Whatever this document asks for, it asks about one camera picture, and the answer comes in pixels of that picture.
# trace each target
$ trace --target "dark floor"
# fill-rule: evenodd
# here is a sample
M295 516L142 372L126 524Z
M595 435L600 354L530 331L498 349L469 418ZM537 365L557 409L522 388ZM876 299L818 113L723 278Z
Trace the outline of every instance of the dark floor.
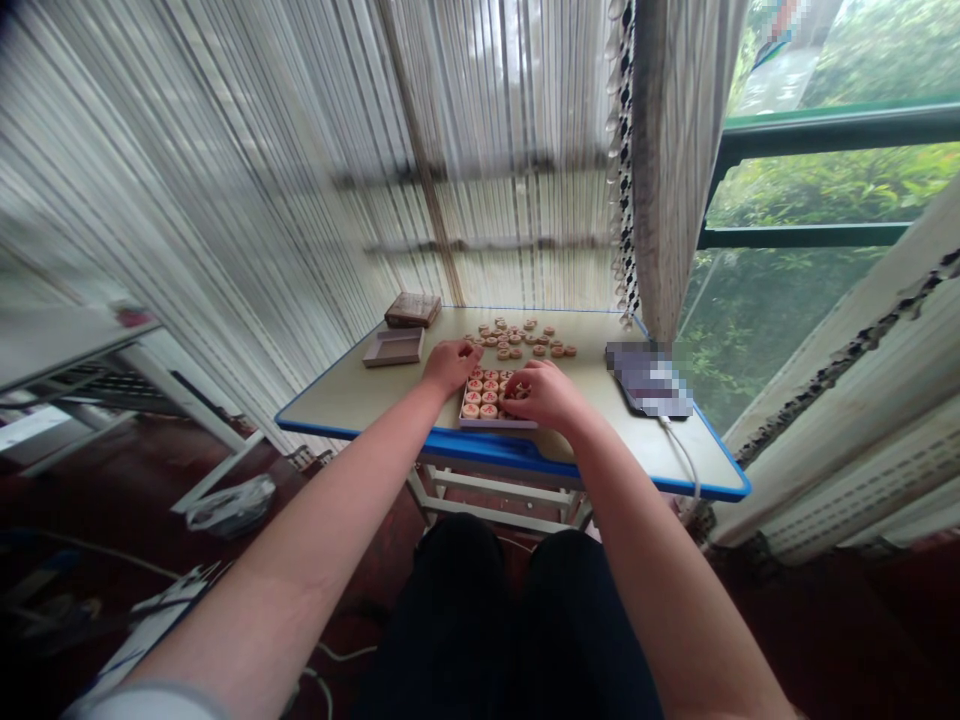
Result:
M188 532L183 518L168 508L223 457L226 451L187 421L151 418L129 422L75 453L36 480L6 478L0 485L0 527L32 526L117 548L156 565L183 573L198 564L235 559L253 535L224 542ZM277 484L271 517L307 479L266 443L253 450L218 486L227 487L266 472ZM447 495L451 500L466 495ZM501 507L497 499L471 502ZM505 509L528 511L522 503ZM548 511L534 510L534 513ZM424 530L406 492L397 497L360 562L323 641L339 653L376 644L412 567L412 550ZM531 547L527 538L498 535ZM0 582L12 586L63 549L39 541L0 559ZM504 543L508 573L515 586L525 574L529 553ZM956 576L957 553L936 559L934 572L915 567L867 572L861 564L831 559L758 587L735 568L721 573L788 696L809 717L960 717L955 691L944 680L957 639L956 583L944 592L936 572ZM167 579L121 560L81 553L79 566L54 581L36 601L62 593L96 597L103 614L124 612L169 585ZM911 588L924 587L919 596ZM946 610L926 613L943 598ZM935 627L925 616L937 619ZM56 717L91 681L125 637L120 631L39 662L7 662L9 706L32 707L34 717ZM335 717L346 717L357 679L370 656L335 663L320 652L310 665L327 678ZM326 701L308 678L290 717L324 717Z

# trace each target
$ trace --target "table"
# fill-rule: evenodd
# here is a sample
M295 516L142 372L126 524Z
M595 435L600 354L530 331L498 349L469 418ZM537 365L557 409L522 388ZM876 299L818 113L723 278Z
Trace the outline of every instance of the table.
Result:
M33 477L69 454L104 435L135 412L106 417L95 407L71 401L83 388L58 382L56 376L85 363L134 371L153 388L157 397L172 404L186 417L213 434L230 449L230 455L184 495L172 508L185 512L230 471L262 439L255 432L243 438L189 392L138 340L159 330L153 321L132 328L120 325L105 308L51 307L0 311L0 395L13 390L30 390L41 400L72 415L93 432L48 455L23 471Z
M579 348L577 356L558 359L557 365L610 421L658 488L682 495L693 494L693 478L680 448L657 420L630 414L619 386L607 372L604 348L608 341L639 341L643 337L639 331L632 334L623 331L618 322L620 313L444 307L433 326L426 331L423 359L438 342L460 338L465 333L476 334L478 325L492 325L493 318L499 315L503 315L510 325L522 325L526 317L535 316L538 329L553 325L557 328L557 338L576 345ZM384 328L385 325L380 324L371 330L371 334ZM343 440L351 440L363 432L399 400L423 372L422 362L365 368L362 358L370 342L372 337L367 335L295 397L277 413L277 424L284 430ZM499 361L495 353L488 350L482 364L487 368L518 370L532 357L529 345L521 347L524 348L521 360ZM577 502L576 493L583 487L573 451L563 437L546 428L460 430L457 429L459 406L458 397L448 401L427 437L419 456L419 462L427 466L427 477L423 474L414 477L416 473L408 477L418 502L423 504L426 501L424 507L427 510L451 512L456 508L450 506L457 504L445 504L442 496L438 499L421 494L417 485L424 480L442 487L455 485L494 494L511 492L510 497L520 497L516 492L519 486L510 483L484 481L478 487L477 478L468 477L464 481L464 476L436 470L447 467L561 488L560 493L539 499L561 510L569 510ZM675 422L673 429L696 464L701 497L726 502L742 500L750 493L749 480L699 408L695 411L688 420ZM534 502L528 495L523 494L523 497ZM487 516L487 513L475 514ZM577 519L574 514L568 517L572 521Z

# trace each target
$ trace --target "window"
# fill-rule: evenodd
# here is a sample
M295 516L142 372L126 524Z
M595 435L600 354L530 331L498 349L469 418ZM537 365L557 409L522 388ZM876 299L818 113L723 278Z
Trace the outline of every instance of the window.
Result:
M960 143L753 158L710 204L718 228L912 222L960 172Z
M725 433L960 172L960 0L753 0L685 299Z
M960 2L754 0L731 116L960 97Z
M701 250L687 292L683 372L721 435L887 247Z

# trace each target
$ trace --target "blue table edge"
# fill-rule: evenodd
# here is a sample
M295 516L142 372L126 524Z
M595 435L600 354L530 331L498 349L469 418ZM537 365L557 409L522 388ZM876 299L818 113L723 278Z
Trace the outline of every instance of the blue table edge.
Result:
M463 309L529 310L529 308L486 306L469 306ZM616 312L610 312L607 310L543 309L543 311L596 312L604 313L606 315L618 314ZM640 328L640 331L644 334L644 336L649 337L647 329L636 317L636 315L634 315L633 320ZM274 416L274 422L281 430L299 432L305 435L316 435L318 437L332 438L335 440L354 440L360 435L360 431L357 430L294 422L290 420L284 420L281 416L291 405L297 402L297 400L299 400L304 393L308 392L310 388L320 382L328 372L333 370L333 368L335 368L341 360L349 355L358 345L366 341L367 338L369 338L370 335L373 334L373 332L375 332L381 324L382 323L377 323L366 335L360 338L360 340L358 340L349 350L341 355L335 363L324 370L316 380L307 385L307 387L301 390L296 397L294 397L290 402L284 405L279 412L277 412L277 414ZM743 483L743 486L740 488L725 488L717 485L710 485L701 480L700 497L704 500L720 500L722 502L733 503L740 502L753 490L750 480L744 474L743 470L740 468L740 465L730 453L730 450L726 445L724 445L723 441L720 439L720 436L717 435L717 432L713 429L710 421L707 420L704 414L700 411L700 408L697 406L696 402L693 403L693 409L703 421L704 426L713 436L713 439L716 441L717 445L720 446L720 449L723 451L723 454L726 456L727 460L730 461L730 464L737 471L737 474L740 476L740 480ZM452 428L435 427L427 436L427 440L424 443L421 452L430 455L437 455L439 457L451 458L454 460L470 460L491 465L501 465L517 470L528 470L531 472L545 473L560 477L570 477L576 479L580 478L580 473L576 464L547 460L540 454L540 451L537 449L537 446L532 440L524 440L522 438L506 437L503 435L479 435L470 432L464 432L462 430L454 430ZM664 478L659 476L651 476L650 479L653 480L653 484L657 486L657 489L663 492L675 493L678 495L693 494L693 483L689 480L676 480L673 478Z

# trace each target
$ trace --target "electrical cable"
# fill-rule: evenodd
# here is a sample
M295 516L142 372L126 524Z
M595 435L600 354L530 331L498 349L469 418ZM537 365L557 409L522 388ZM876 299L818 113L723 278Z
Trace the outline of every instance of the electrical cable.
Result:
M346 660L353 660L356 657L360 657L361 655L366 655L367 653L374 652L377 649L376 645L371 645L368 648L363 648L362 650L357 650L356 652L347 653L346 655L338 655L323 643L317 643L317 647L320 650L323 650L330 657L331 660L336 660L337 662L345 662Z
M326 681L317 675L317 671L311 667L305 667L303 669L303 674L312 677L317 681L317 685L320 686L320 689L323 690L323 694L327 697L327 720L333 720L333 694L330 692L330 686L327 685Z
M120 558L121 560L126 560L127 562L133 563L134 565L139 565L140 567L151 570L158 575L163 575L164 577L171 578L172 580L179 580L181 573L175 573L171 570L165 570L162 567L149 563L146 560L141 560L140 558L134 555L128 555L127 553L120 552L119 550L114 550L113 548L104 547L103 545L97 545L95 543L90 543L85 540L79 540L75 537L70 537L69 535L60 535L59 533L49 532L47 530L37 530L36 528L24 528L16 527L13 528L15 532L23 533L33 533L34 535L41 535L43 537L48 537L53 540L59 540L61 542L70 543L71 545L76 545L77 547L82 547L86 550L93 550L94 552L99 552L104 555L111 555L115 558Z
M500 537L499 535L497 535L497 539L498 539L498 540L501 540L501 541L503 541L503 542L508 542L508 543L510 543L511 545L516 545L518 548L520 548L521 550L526 550L528 553L532 553L534 550L537 549L536 546L534 546L534 547L532 547L532 548L528 548L526 545L521 545L521 544L518 543L516 540L511 540L510 538Z
M680 438L677 437L677 434L673 431L673 421L666 415L657 416L657 420L660 421L660 424L666 431L667 436L672 438L679 446L681 452L683 452L684 457L687 459L687 463L690 465L690 472L693 475L693 498L685 508L680 510L680 522L686 525L687 522L689 522L693 511L696 509L697 503L700 502L700 476L697 475L697 466L693 464L693 458L690 457L690 453L687 452L687 448L684 447L684 444L680 441Z

